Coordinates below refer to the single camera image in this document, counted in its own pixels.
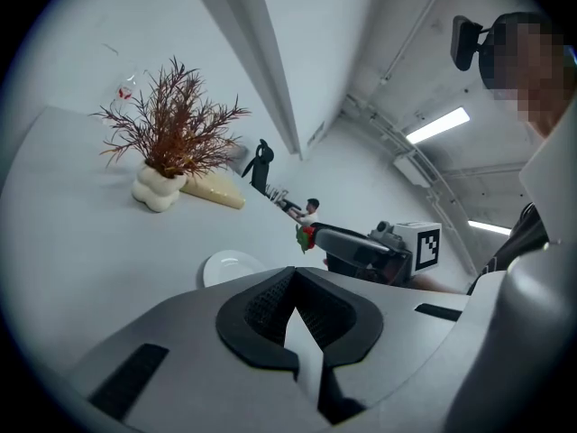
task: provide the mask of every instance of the ceiling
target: ceiling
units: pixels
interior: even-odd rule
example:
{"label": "ceiling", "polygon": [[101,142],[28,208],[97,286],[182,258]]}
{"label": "ceiling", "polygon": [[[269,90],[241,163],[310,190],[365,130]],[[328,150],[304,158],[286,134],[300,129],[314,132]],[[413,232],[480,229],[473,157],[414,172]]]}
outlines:
{"label": "ceiling", "polygon": [[[518,172],[540,138],[518,121],[515,110],[492,99],[476,55],[469,71],[454,66],[453,18],[462,14],[487,27],[500,14],[535,8],[531,0],[382,0],[349,90],[405,134],[463,106],[470,122],[418,147],[444,175],[467,216],[493,225],[512,227],[529,202]],[[487,256],[506,240],[476,231]]]}

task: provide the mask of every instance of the black rubber pad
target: black rubber pad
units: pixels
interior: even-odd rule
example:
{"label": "black rubber pad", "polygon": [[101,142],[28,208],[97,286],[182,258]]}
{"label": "black rubber pad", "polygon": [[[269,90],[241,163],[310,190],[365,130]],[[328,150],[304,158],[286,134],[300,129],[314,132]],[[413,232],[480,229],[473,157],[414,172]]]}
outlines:
{"label": "black rubber pad", "polygon": [[162,346],[140,346],[90,397],[90,403],[122,420],[144,390],[169,350]]}
{"label": "black rubber pad", "polygon": [[427,314],[429,316],[435,316],[435,318],[446,319],[448,321],[457,322],[461,317],[462,311],[458,309],[449,309],[443,307],[437,307],[436,305],[429,305],[428,303],[423,303],[415,308],[415,311],[419,313]]}

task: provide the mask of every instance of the dried plant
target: dried plant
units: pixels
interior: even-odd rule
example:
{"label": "dried plant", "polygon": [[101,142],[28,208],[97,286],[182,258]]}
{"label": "dried plant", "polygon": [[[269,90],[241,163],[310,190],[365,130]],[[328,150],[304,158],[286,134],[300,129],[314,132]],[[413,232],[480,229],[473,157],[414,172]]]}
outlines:
{"label": "dried plant", "polygon": [[[102,153],[110,152],[110,161],[114,157],[118,161],[134,148],[149,167],[166,178],[204,174],[225,166],[230,161],[229,150],[238,140],[226,136],[227,125],[249,111],[238,106],[238,97],[232,109],[203,100],[203,80],[197,69],[186,70],[176,58],[170,62],[171,70],[160,68],[158,80],[151,76],[150,97],[145,101],[141,92],[135,99],[140,115],[136,120],[112,110],[112,105],[95,114],[114,122],[113,137],[105,141],[112,149]],[[116,137],[124,142],[114,143]]]}

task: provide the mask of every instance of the white plate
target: white plate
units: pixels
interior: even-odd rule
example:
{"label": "white plate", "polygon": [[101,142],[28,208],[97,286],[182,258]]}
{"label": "white plate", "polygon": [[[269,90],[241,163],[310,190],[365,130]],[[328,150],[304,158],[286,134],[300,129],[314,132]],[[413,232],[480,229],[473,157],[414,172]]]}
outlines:
{"label": "white plate", "polygon": [[210,287],[265,270],[261,262],[247,253],[223,250],[206,261],[202,276],[205,287]]}

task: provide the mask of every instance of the man in white shirt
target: man in white shirt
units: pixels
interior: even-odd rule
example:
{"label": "man in white shirt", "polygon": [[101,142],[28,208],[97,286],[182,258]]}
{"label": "man in white shirt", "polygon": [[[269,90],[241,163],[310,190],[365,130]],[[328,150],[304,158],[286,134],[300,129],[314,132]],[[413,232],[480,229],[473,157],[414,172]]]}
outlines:
{"label": "man in white shirt", "polygon": [[297,210],[292,208],[291,210],[288,211],[288,214],[292,218],[294,218],[295,221],[300,225],[311,226],[313,223],[316,223],[318,221],[318,214],[316,211],[318,210],[319,205],[320,202],[318,201],[317,198],[310,198],[307,201],[306,213],[299,213],[297,212]]}

